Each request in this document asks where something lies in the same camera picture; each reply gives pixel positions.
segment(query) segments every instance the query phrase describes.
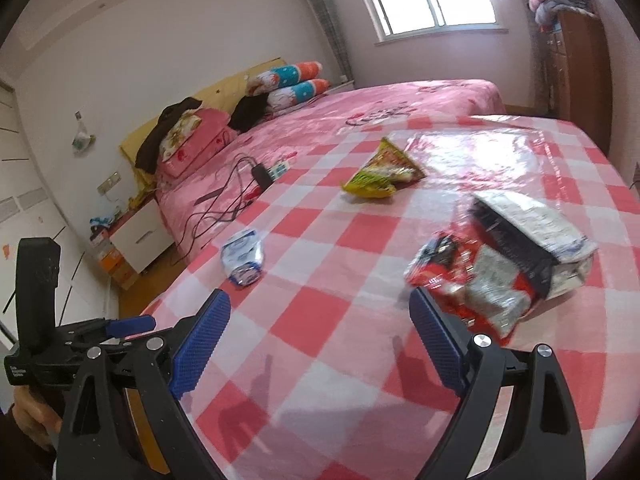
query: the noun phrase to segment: white wardrobe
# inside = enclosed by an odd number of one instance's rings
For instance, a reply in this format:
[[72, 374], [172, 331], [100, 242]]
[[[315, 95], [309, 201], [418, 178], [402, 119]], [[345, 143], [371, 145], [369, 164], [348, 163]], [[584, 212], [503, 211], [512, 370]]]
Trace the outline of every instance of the white wardrobe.
[[17, 340], [15, 258], [24, 237], [51, 237], [62, 248], [57, 323], [117, 314], [108, 276], [47, 195], [23, 139], [15, 96], [0, 85], [0, 343], [7, 348]]

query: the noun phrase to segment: small white packet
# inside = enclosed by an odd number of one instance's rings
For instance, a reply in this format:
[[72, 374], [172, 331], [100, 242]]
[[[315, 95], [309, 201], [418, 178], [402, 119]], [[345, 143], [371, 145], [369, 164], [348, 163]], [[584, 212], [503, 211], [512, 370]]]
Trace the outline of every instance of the small white packet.
[[222, 266], [231, 283], [247, 286], [262, 276], [264, 251], [262, 241], [254, 229], [243, 229], [233, 235], [220, 251]]

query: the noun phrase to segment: human hand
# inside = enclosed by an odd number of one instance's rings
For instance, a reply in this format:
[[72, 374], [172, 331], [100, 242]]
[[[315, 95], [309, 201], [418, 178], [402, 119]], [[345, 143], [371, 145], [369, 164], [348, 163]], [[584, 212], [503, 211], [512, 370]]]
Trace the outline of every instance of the human hand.
[[12, 413], [16, 425], [25, 435], [42, 449], [50, 449], [47, 430], [60, 433], [62, 419], [37, 392], [28, 386], [16, 386]]

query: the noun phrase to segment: window frame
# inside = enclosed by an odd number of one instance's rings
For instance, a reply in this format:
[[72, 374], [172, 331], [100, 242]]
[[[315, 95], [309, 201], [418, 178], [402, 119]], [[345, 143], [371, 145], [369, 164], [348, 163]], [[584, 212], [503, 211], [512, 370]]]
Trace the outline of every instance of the window frame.
[[[498, 16], [495, 17], [494, 23], [466, 23], [464, 25], [447, 25], [447, 22], [444, 18], [442, 10], [440, 9], [440, 3], [438, 0], [435, 0], [438, 4], [438, 8], [433, 5], [434, 0], [427, 0], [427, 4], [431, 11], [431, 16], [433, 18], [433, 27], [427, 28], [418, 28], [416, 30], [408, 30], [406, 32], [396, 32], [393, 33], [393, 27], [389, 22], [388, 17], [386, 16], [385, 6], [382, 3], [382, 0], [377, 0], [380, 9], [382, 10], [383, 17], [378, 13], [378, 8], [376, 7], [375, 0], [364, 0], [367, 10], [371, 15], [371, 19], [373, 21], [374, 28], [376, 29], [376, 33], [378, 35], [378, 42], [376, 44], [385, 44], [398, 40], [405, 40], [406, 38], [413, 38], [415, 36], [430, 36], [430, 35], [439, 35], [446, 34], [448, 32], [501, 32], [507, 33], [508, 29], [502, 27], [498, 22]], [[387, 34], [385, 31], [386, 28], [390, 31], [390, 34]]]

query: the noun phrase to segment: red and white checkered tablecloth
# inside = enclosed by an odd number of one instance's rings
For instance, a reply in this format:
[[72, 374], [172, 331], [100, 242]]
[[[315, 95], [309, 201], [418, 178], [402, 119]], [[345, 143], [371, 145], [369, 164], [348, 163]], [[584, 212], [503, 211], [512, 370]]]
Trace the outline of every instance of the red and white checkered tablecloth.
[[[402, 274], [434, 232], [464, 223], [473, 190], [496, 187], [558, 208], [599, 245], [587, 283], [540, 306], [510, 346], [554, 348], [590, 478], [615, 452], [640, 406], [640, 206], [573, 125], [492, 120], [432, 115], [343, 128], [300, 157], [150, 305], [165, 328], [216, 287], [231, 296], [228, 327], [182, 400], [230, 480], [415, 478], [458, 400], [414, 330]], [[410, 141], [427, 178], [384, 201], [345, 194], [340, 183], [387, 134], [402, 148]], [[264, 235], [266, 270], [237, 290], [218, 253], [247, 225]], [[506, 407], [501, 400], [494, 444]]]

